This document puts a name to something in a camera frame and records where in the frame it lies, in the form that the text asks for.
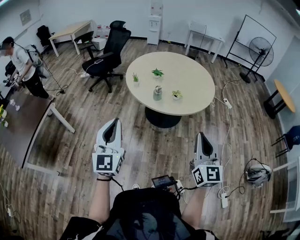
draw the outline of whiteboard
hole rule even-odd
[[[238,38],[236,40],[242,43],[243,45],[249,47],[252,39],[256,37],[262,37],[266,39],[271,45],[276,39],[276,37],[271,32],[269,32],[266,28],[264,28],[254,19],[246,15],[244,23],[242,24]]]

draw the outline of office chair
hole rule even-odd
[[[290,150],[292,150],[294,145],[300,145],[300,125],[293,126],[290,129],[290,131],[288,131],[286,134],[283,134],[280,138],[278,138],[276,142],[272,144],[272,146],[281,142],[282,140],[284,140],[285,142],[285,149],[280,151],[276,155],[276,157],[279,157],[289,152]]]
[[[74,39],[74,41],[78,44],[78,42],[81,40],[81,44],[82,44],[82,47],[80,47],[79,49],[80,50],[83,50],[83,59],[85,59],[84,57],[84,50],[86,49],[90,55],[90,58],[93,58],[93,53],[92,53],[92,50],[91,50],[91,47],[94,47],[96,49],[96,51],[98,52],[98,49],[95,47],[95,45],[93,44],[92,42],[92,39],[93,39],[93,34],[94,34],[94,31],[91,31],[91,32],[87,32],[77,38]]]
[[[49,53],[49,50],[53,49],[49,38],[51,37],[51,34],[49,32],[49,28],[46,27],[45,25],[39,27],[37,29],[37,36],[41,40],[41,45],[44,47],[43,52]]]
[[[96,82],[91,85],[89,91],[93,91],[93,87],[97,85],[101,80],[105,80],[108,86],[108,92],[112,92],[112,86],[108,82],[108,77],[119,76],[123,79],[123,74],[116,74],[113,72],[118,65],[121,64],[121,51],[130,38],[131,31],[123,27],[124,21],[114,21],[111,23],[111,31],[108,36],[108,40],[103,50],[103,55],[92,58],[91,60],[82,64],[85,72],[91,76],[99,77]]]

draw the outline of black fan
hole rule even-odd
[[[250,57],[254,61],[254,64],[247,72],[247,74],[240,73],[240,77],[247,83],[250,83],[248,77],[255,65],[266,67],[270,65],[274,59],[274,51],[272,45],[262,37],[256,37],[252,39],[249,45]]]

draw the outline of black pants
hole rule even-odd
[[[35,71],[34,75],[24,83],[32,95],[40,98],[49,97],[49,94],[46,92],[41,80],[39,79],[37,71]]]

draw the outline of plug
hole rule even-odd
[[[229,109],[232,109],[232,106],[231,106],[231,104],[229,103],[229,101],[227,100],[227,98],[224,98],[223,101],[224,101],[224,103],[226,104],[226,106],[227,106]]]
[[[221,205],[222,205],[222,208],[227,208],[228,207],[227,193],[222,193],[221,194]]]

